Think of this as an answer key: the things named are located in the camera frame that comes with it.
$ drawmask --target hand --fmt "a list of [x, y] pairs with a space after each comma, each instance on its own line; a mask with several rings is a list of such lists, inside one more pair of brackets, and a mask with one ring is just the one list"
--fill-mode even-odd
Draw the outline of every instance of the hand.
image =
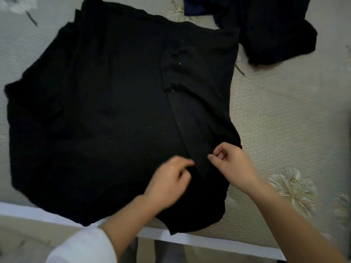
[[223, 142], [207, 157], [233, 186], [246, 194], [261, 182], [250, 157], [237, 146]]
[[186, 167], [194, 165], [191, 159], [180, 156], [170, 158], [156, 170], [144, 195], [159, 211], [172, 206], [190, 183], [191, 175]]

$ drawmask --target finger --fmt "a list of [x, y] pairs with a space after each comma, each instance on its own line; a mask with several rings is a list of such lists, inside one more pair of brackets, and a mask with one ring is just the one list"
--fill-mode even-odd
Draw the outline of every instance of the finger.
[[227, 152], [230, 149], [231, 145], [227, 142], [222, 142], [214, 150], [213, 154], [218, 155], [220, 152]]
[[179, 186], [179, 189], [183, 191], [182, 193], [185, 192], [185, 190], [187, 189], [190, 181], [191, 181], [191, 174], [190, 174], [190, 172], [188, 170], [184, 170], [182, 172], [182, 175], [179, 178], [179, 181], [178, 181], [178, 186]]
[[218, 170], [220, 170], [222, 172], [222, 168], [223, 168], [223, 163], [225, 163], [225, 161], [217, 158], [215, 155], [213, 154], [208, 154], [207, 158], [210, 160], [210, 162], [217, 167]]
[[220, 152], [217, 156], [218, 159], [224, 159], [225, 155], [223, 154], [223, 152]]
[[180, 172], [186, 167], [194, 166], [195, 162], [192, 159], [186, 159], [183, 157], [179, 157], [178, 159], [173, 161], [173, 165]]

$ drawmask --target forearm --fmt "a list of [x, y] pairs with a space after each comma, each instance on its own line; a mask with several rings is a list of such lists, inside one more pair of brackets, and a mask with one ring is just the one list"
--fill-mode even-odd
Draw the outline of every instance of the forearm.
[[147, 197], [141, 195], [100, 226], [110, 239], [117, 258], [121, 257], [143, 226], [159, 212]]
[[346, 262], [269, 184], [257, 183], [249, 197], [257, 205], [289, 263]]

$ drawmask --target folded clothing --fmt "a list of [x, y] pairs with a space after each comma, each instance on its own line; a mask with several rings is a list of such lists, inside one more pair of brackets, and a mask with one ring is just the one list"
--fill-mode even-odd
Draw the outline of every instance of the folded clothing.
[[172, 234], [219, 221], [229, 183], [207, 154], [223, 141], [241, 147], [229, 117], [238, 34], [84, 0], [5, 87], [14, 188], [86, 226], [142, 194], [180, 155], [196, 163], [192, 180], [158, 218]]
[[249, 62], [274, 64], [316, 49], [305, 14], [310, 0], [184, 0], [184, 13], [212, 14], [218, 27], [238, 27]]

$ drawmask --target black t-shirt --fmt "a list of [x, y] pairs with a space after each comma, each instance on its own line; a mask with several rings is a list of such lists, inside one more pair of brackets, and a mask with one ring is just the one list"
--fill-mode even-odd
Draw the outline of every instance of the black t-shirt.
[[13, 186], [89, 225], [142, 194], [156, 168], [180, 155], [195, 161], [193, 179], [158, 218], [172, 234], [219, 221], [229, 183], [207, 154], [223, 141], [240, 146], [229, 117], [238, 32], [85, 0], [5, 88]]

